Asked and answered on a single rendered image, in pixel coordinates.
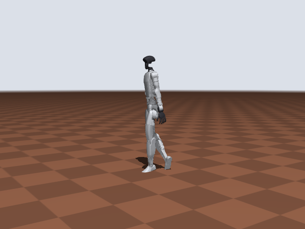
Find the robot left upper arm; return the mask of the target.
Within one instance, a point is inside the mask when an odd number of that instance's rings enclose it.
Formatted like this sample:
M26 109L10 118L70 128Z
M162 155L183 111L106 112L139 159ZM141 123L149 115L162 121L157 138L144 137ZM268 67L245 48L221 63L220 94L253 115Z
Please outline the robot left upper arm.
M156 89L160 90L159 82L158 82L158 73L156 73L156 72L150 73L150 77L152 79L152 83L155 88L152 93L153 93L153 95L156 95L155 90Z

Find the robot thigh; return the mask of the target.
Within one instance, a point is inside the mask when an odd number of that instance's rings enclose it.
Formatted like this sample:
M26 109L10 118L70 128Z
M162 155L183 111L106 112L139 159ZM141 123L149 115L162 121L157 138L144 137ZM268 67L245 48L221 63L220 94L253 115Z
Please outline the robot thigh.
M147 109L146 109L146 110L145 110L145 121L146 121L146 118L147 118L147 114L148 114L148 111L147 111ZM154 120L154 119L152 118L152 120ZM153 132L153 137L155 137L156 140L159 139L158 135L155 133L155 129L154 129L154 132Z
M149 140L149 142L151 142L151 140L153 138L153 132L154 132L154 127L155 127L155 123L154 123L155 121L152 120L152 118L157 119L158 114L159 114L159 112L156 111L155 108L152 108L152 110L150 110L147 114L146 124L145 124L145 134L146 134L146 139Z

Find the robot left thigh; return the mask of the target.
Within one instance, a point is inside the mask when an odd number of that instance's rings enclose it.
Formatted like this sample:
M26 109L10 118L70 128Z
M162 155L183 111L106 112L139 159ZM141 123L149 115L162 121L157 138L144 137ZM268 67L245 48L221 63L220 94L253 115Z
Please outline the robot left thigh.
M154 132L154 127L155 127L155 123L154 123L155 121L152 120L152 118L157 119L158 114L159 114L159 112L156 111L155 108L152 108L152 110L150 110L147 114L146 124L145 124L145 134L146 134L146 139L149 140L149 142L151 142L151 140L153 138L153 132Z

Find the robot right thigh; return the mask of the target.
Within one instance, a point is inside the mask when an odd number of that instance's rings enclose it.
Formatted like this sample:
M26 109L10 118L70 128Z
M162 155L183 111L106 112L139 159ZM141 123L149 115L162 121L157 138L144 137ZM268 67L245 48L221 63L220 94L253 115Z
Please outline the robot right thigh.
M148 114L148 111L147 111L147 109L146 109L146 110L145 110L145 121L146 121L146 118L147 118L147 114ZM152 118L152 120L154 120L154 119ZM153 132L153 137L155 137L156 140L159 139L158 135L155 133L155 129L154 129L154 132Z

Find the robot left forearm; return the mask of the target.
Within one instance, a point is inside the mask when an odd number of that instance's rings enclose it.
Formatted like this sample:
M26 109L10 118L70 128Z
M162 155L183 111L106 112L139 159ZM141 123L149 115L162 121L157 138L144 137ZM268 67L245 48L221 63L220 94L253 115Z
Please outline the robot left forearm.
M163 110L163 104L162 104L162 100L161 100L161 93L158 89L155 90L156 93L156 102L157 102L157 106L159 107L159 110Z

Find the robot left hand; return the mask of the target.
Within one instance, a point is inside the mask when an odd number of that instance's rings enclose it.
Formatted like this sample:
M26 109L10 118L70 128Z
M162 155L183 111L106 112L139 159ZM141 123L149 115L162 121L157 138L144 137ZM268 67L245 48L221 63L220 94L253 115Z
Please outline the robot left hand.
M159 112L159 114L158 114L157 121L158 121L158 119L160 118L160 123L161 123L161 122L162 122L162 123L166 122L166 117L165 117L165 114L164 114L163 110L159 110L159 107L158 107L158 112ZM160 124L160 123L159 123L159 124ZM162 123L161 123L161 124L162 124Z

